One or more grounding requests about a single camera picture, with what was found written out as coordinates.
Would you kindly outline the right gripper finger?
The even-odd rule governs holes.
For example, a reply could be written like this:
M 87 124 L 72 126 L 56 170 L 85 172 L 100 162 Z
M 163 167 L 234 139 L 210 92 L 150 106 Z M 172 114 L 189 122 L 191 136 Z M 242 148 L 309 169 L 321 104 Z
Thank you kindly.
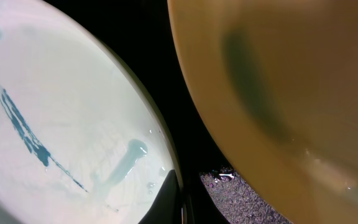
M 151 208 L 139 224 L 184 224 L 183 202 L 174 170 L 168 172 Z

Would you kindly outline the light blue plate bottom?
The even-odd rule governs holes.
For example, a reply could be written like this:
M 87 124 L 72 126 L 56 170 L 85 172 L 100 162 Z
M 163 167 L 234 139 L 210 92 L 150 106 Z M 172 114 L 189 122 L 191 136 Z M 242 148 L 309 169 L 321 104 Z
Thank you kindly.
M 139 223 L 168 172 L 130 68 L 43 1 L 0 1 L 0 223 Z

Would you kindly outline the yellow plate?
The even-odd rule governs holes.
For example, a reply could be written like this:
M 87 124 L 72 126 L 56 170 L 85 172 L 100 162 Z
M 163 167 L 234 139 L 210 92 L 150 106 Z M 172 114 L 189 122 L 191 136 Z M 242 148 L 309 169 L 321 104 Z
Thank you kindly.
M 358 0 L 172 0 L 210 135 L 293 223 L 358 223 Z

